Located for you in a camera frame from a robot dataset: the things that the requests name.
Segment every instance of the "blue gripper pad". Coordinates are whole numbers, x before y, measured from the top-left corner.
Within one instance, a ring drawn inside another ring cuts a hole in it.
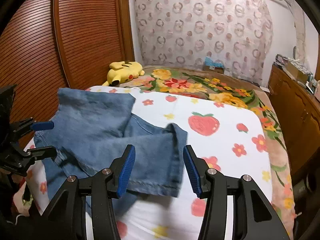
[[[200,186],[200,176],[196,170],[195,164],[192,161],[190,152],[187,149],[187,146],[183,148],[183,161],[186,166],[191,187],[194,193],[197,194],[197,197],[200,197],[201,186]]]
[[[52,130],[53,128],[54,128],[54,123],[52,121],[34,122],[32,125],[30,125],[30,129],[33,131]]]
[[[131,146],[129,153],[127,155],[127,158],[124,161],[122,170],[119,174],[118,189],[116,192],[116,195],[118,198],[121,198],[122,194],[125,193],[127,189],[135,159],[136,159],[136,148],[134,146]]]

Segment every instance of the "metal screw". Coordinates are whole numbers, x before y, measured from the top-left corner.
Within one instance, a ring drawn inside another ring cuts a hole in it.
[[[68,180],[69,182],[74,182],[74,181],[76,180],[76,176],[71,175],[71,176],[69,176],[69,177],[67,178],[67,180]]]
[[[243,179],[244,179],[245,181],[250,181],[250,180],[251,180],[251,176],[249,176],[249,175],[243,175]]]
[[[108,175],[108,174],[111,173],[111,169],[105,168],[105,169],[102,170],[102,173],[103,173],[104,175]]]
[[[210,168],[210,169],[208,169],[208,173],[211,174],[211,175],[214,175],[214,174],[217,173],[217,171],[215,169],[213,169],[213,168]]]

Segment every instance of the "louvered wooden door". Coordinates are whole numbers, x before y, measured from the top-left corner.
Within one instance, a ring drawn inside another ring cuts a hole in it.
[[[118,0],[59,0],[60,27],[75,88],[102,85],[109,64],[121,61]]]
[[[0,36],[0,87],[18,85],[11,121],[50,119],[58,88],[103,84],[124,58],[120,26],[118,0],[26,0]]]

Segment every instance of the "white wall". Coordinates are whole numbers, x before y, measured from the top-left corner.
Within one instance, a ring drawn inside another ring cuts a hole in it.
[[[269,53],[266,56],[263,73],[262,85],[267,86],[272,63],[275,60],[276,54],[282,54],[287,57],[292,57],[293,47],[296,45],[296,31],[294,28],[294,19],[288,9],[285,1],[265,0],[273,22],[273,41]],[[142,63],[140,45],[138,41],[137,25],[135,21],[135,11],[133,0],[129,0],[132,40],[134,45],[134,54],[136,61]],[[311,62],[314,61],[314,53],[310,52]]]
[[[304,19],[306,25],[306,59],[310,70],[315,74],[318,62],[319,35],[306,13],[304,13]]]

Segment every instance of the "black ear tip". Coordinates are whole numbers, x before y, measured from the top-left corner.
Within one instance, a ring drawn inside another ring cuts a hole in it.
[[[111,83],[111,86],[114,87],[116,85],[119,85],[120,81],[119,80],[115,80]]]

